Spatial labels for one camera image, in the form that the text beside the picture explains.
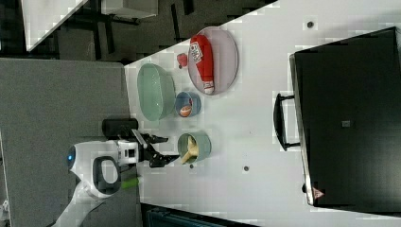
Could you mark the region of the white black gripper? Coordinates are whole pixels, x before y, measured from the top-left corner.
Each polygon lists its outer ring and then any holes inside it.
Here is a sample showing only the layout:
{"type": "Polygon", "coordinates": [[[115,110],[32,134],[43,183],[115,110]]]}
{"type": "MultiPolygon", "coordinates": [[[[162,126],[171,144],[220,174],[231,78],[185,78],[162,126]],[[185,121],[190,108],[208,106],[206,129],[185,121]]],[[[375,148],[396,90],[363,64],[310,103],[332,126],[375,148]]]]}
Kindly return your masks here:
{"type": "Polygon", "coordinates": [[[161,137],[149,133],[142,133],[144,145],[139,142],[118,140],[118,163],[120,165],[133,165],[144,161],[149,161],[150,168],[164,167],[176,159],[179,155],[155,154],[152,156],[149,144],[166,143],[167,137],[161,137]]]}

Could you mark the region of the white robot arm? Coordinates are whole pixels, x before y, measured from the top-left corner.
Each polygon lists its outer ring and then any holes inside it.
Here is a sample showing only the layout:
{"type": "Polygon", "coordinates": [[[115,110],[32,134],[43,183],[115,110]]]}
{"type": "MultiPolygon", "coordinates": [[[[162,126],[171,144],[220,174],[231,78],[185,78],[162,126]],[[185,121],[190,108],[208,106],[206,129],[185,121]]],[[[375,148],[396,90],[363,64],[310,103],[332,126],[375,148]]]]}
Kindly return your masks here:
{"type": "Polygon", "coordinates": [[[165,167],[179,155],[164,155],[153,143],[168,139],[139,134],[129,138],[90,141],[73,145],[67,155],[69,171],[78,177],[72,199],[47,227],[79,227],[86,217],[122,187],[122,166],[148,161],[151,168],[165,167]]]}

